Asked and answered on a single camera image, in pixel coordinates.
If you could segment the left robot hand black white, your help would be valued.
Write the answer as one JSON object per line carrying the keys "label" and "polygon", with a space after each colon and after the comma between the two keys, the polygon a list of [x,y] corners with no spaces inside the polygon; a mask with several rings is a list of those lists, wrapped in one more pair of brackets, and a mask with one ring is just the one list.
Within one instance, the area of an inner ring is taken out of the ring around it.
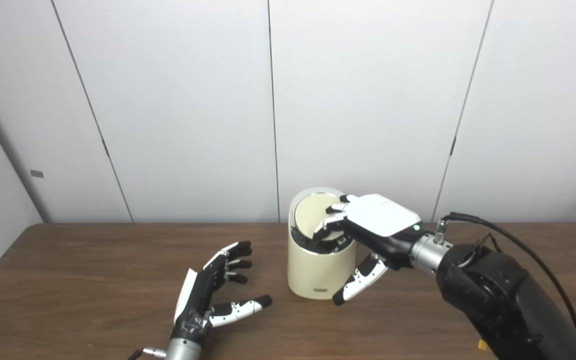
{"label": "left robot hand black white", "polygon": [[203,345],[217,327],[238,322],[268,308],[274,302],[268,294],[240,301],[214,304],[213,296],[228,282],[247,284],[237,269],[252,266],[250,241],[239,241],[220,249],[200,271],[189,269],[183,281],[173,316],[170,340],[181,339]]}

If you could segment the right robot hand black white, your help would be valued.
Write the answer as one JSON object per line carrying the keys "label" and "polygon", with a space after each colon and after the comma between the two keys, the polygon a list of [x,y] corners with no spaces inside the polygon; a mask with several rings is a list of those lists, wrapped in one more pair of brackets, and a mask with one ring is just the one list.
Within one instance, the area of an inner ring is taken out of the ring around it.
{"label": "right robot hand black white", "polygon": [[354,196],[344,194],[340,203],[326,209],[327,218],[317,224],[312,239],[322,242],[333,231],[370,250],[345,284],[333,295],[333,303],[342,306],[388,270],[413,269],[411,252],[425,233],[419,230],[418,214],[381,194]]}

